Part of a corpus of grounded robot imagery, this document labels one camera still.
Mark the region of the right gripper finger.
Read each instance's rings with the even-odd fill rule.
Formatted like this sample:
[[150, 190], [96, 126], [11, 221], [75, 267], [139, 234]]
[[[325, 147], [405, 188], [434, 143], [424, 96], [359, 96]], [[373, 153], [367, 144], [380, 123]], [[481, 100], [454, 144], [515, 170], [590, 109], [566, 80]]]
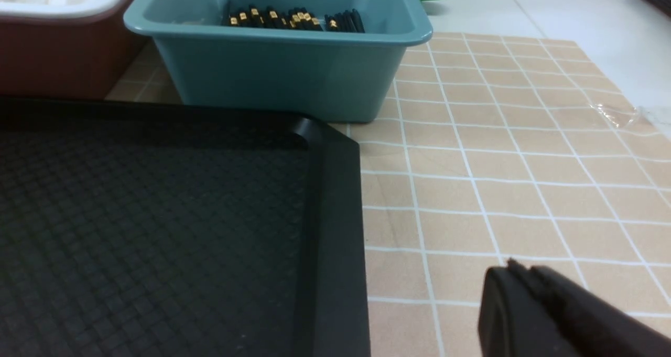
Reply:
[[484, 356], [669, 356], [669, 337], [548, 266], [508, 259], [484, 276]]

